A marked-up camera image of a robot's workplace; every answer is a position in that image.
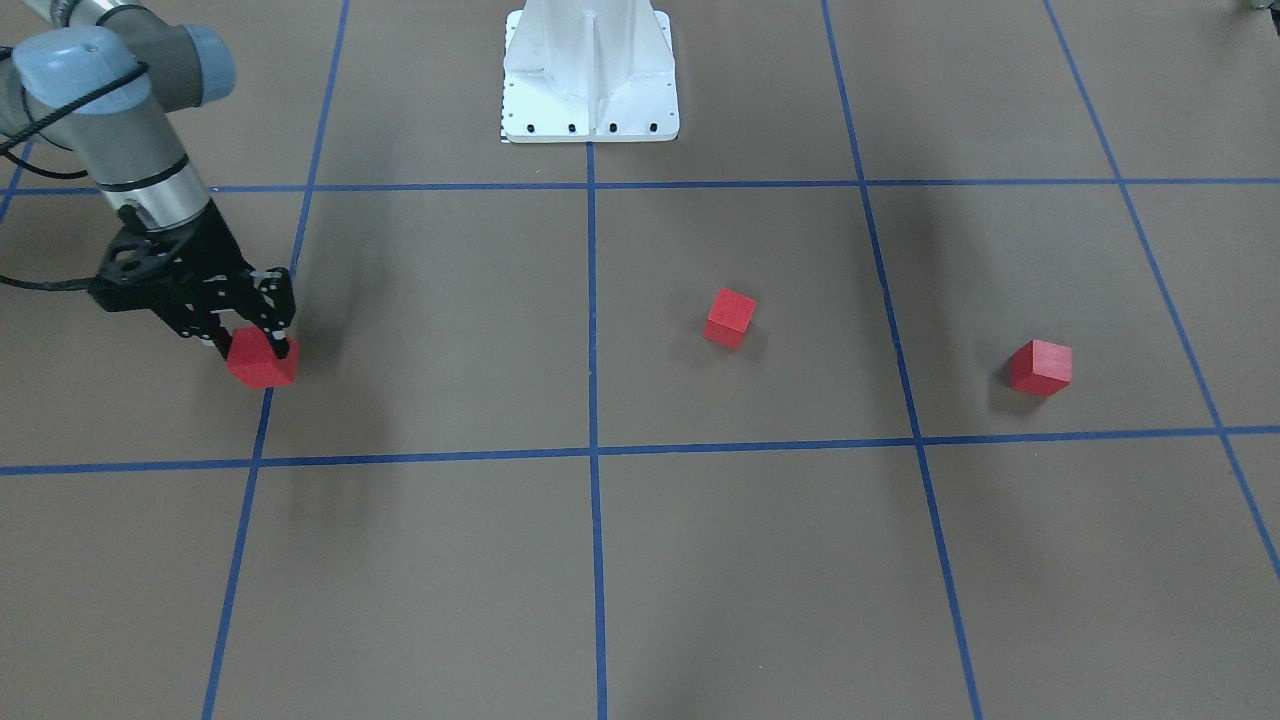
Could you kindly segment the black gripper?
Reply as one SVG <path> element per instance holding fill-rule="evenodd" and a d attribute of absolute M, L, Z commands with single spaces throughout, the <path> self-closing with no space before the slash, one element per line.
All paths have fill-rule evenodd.
<path fill-rule="evenodd" d="M 179 304 L 152 311 L 178 336 L 200 338 L 220 354 L 230 352 L 233 343 L 221 313 L 234 313 L 257 325 L 278 359 L 289 359 L 293 350 L 288 331 L 296 315 L 291 272 L 255 272 L 215 205 L 165 231 L 179 231 L 189 238 L 183 255 L 186 277 Z"/>

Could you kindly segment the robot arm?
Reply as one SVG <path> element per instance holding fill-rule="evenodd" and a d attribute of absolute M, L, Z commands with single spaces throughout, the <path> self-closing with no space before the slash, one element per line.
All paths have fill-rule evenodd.
<path fill-rule="evenodd" d="M 37 1 L 50 29 L 3 49 L 3 156 L 35 176 L 18 146 L 46 143 L 81 164 L 120 229 L 93 275 L 3 283 L 86 292 L 105 311 L 148 311 L 224 359 L 247 341 L 227 313 L 251 323 L 274 361 L 294 360 L 291 273 L 251 265 L 182 143 L 172 114 L 209 105 L 236 87 L 218 33 L 172 24 L 138 1 Z"/>

